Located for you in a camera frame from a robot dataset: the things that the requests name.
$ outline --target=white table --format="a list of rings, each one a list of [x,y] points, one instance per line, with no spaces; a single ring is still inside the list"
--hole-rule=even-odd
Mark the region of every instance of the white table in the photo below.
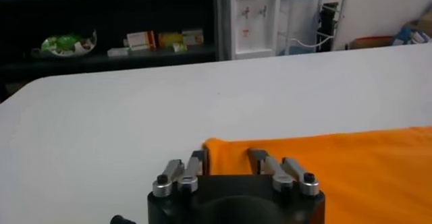
[[[0,223],[146,223],[209,137],[432,125],[432,44],[43,78],[0,105]]]

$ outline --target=metal rack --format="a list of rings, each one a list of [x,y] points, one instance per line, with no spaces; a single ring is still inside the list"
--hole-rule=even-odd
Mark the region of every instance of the metal rack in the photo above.
[[[333,41],[337,40],[338,34],[339,34],[339,26],[341,21],[344,19],[344,8],[346,5],[346,0],[341,0],[341,4],[340,4],[340,8],[330,8],[328,6],[325,6],[323,4],[323,0],[317,0],[318,4],[317,4],[317,14],[316,14],[316,18],[315,21],[313,23],[313,26],[315,26],[315,30],[316,30],[316,35],[317,36],[322,36],[325,37],[324,40],[322,40],[321,42],[318,43],[318,41],[315,39],[315,43],[314,44],[306,44],[303,41],[301,41],[299,38],[293,37],[291,35],[291,30],[292,30],[292,19],[293,19],[293,14],[294,14],[294,10],[295,10],[295,6],[296,6],[296,0],[290,0],[290,4],[288,6],[288,27],[287,27],[287,31],[286,33],[282,33],[282,32],[278,32],[279,35],[282,35],[286,38],[286,45],[285,45],[285,55],[289,55],[290,53],[290,46],[292,44],[292,42],[296,42],[298,43],[301,47],[305,47],[305,48],[315,48],[315,47],[319,47],[322,44],[325,44],[328,40],[333,39]],[[318,32],[318,27],[319,27],[319,12],[321,9],[328,9],[331,11],[334,11],[335,13],[338,13],[338,17],[337,17],[337,21],[335,23],[335,32],[333,36],[327,35],[327,34],[323,34],[321,32]],[[331,48],[332,51],[335,50],[335,46],[334,46],[334,42],[333,42],[333,46]]]

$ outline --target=orange cloth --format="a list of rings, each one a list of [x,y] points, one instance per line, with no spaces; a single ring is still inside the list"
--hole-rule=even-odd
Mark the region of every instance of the orange cloth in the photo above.
[[[326,223],[432,223],[432,127],[205,146],[213,175],[251,173],[248,148],[297,159],[321,183]]]

